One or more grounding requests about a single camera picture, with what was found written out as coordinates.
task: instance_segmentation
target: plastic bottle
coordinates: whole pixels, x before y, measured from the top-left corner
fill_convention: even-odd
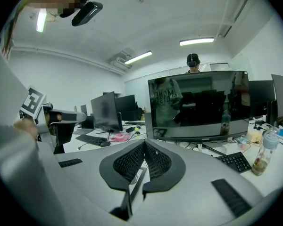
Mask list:
[[[224,111],[221,120],[220,135],[225,136],[230,132],[231,114],[229,111]]]
[[[263,145],[261,146],[255,162],[251,167],[252,172],[256,176],[260,176],[265,172],[270,162],[270,158],[279,143],[279,138],[276,136],[277,131],[278,128],[273,127],[263,136]]]

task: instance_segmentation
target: ceiling light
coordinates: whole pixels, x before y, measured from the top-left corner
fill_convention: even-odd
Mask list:
[[[180,46],[195,44],[195,43],[212,43],[212,42],[214,42],[214,38],[183,40],[183,41],[180,41]]]
[[[45,19],[46,19],[46,9],[41,8],[39,11],[38,21],[37,21],[37,31],[43,32]]]
[[[143,54],[143,55],[140,55],[140,56],[138,56],[138,57],[135,57],[135,58],[133,58],[133,59],[130,59],[130,60],[128,60],[127,62],[125,62],[125,64],[126,64],[126,65],[129,65],[129,64],[131,64],[131,63],[133,63],[133,62],[135,62],[135,61],[137,61],[137,60],[139,60],[139,59],[148,57],[148,56],[150,56],[150,55],[152,55],[152,52],[151,52],[151,51],[149,51],[149,52],[147,52],[147,53],[145,53],[145,54]]]

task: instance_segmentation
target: computer mouse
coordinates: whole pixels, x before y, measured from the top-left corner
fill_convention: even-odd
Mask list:
[[[104,141],[100,144],[101,147],[106,147],[106,146],[110,146],[111,142],[109,141]]]

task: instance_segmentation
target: white desk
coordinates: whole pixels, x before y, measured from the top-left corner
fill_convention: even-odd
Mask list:
[[[254,125],[249,125],[249,131],[256,131],[253,128]],[[128,125],[124,127],[124,131],[126,128],[129,127],[134,127],[133,125]],[[147,138],[146,134],[143,135],[143,133],[146,133],[146,128],[145,126],[142,126],[142,129],[139,130],[141,135],[134,137],[132,140],[138,140],[138,139],[145,139]],[[89,133],[88,135],[90,136],[95,136],[95,137],[108,137],[108,133],[102,133],[102,134],[97,134],[100,132],[100,130],[95,130]],[[64,150],[65,153],[70,153],[70,152],[77,152],[77,148],[81,145],[84,145],[85,142],[79,141],[76,139],[78,135],[73,134],[72,139],[69,143],[64,144]],[[121,142],[112,142],[111,145],[116,145]],[[243,152],[245,149],[249,148],[249,145],[242,150],[237,146],[237,143],[211,143],[211,142],[205,142],[206,145],[223,152],[225,154],[232,154],[236,152]],[[177,143],[178,146],[184,146],[186,147],[188,143]],[[194,145],[191,144],[188,149],[193,149]],[[90,145],[86,144],[84,145],[80,151],[87,151],[87,150],[94,150],[94,149],[100,149],[99,146],[96,145]],[[209,155],[213,156],[220,156],[214,152],[208,151],[207,149],[202,150],[203,153],[207,153]],[[245,158],[248,160],[249,164],[252,166],[257,154],[259,152],[259,147],[256,145],[251,144],[250,148],[243,153]],[[270,164],[268,165],[266,171],[263,173],[261,176],[255,176],[251,170],[244,172],[241,174],[244,178],[246,178],[248,181],[250,181],[261,193],[263,196],[268,195],[275,189],[283,187],[283,145],[279,143],[277,149],[274,152],[274,155],[271,158]]]

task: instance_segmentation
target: black keyboard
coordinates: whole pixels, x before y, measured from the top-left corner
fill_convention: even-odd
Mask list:
[[[125,124],[127,124],[127,125],[144,125],[145,123],[143,121],[128,121]]]
[[[87,135],[81,135],[76,137],[79,141],[83,141],[88,144],[93,144],[93,145],[101,145],[102,142],[107,141],[106,138],[102,137],[92,137],[92,136],[87,136]]]
[[[234,153],[227,156],[218,156],[215,158],[239,173],[243,173],[251,169],[251,166],[242,153]]]

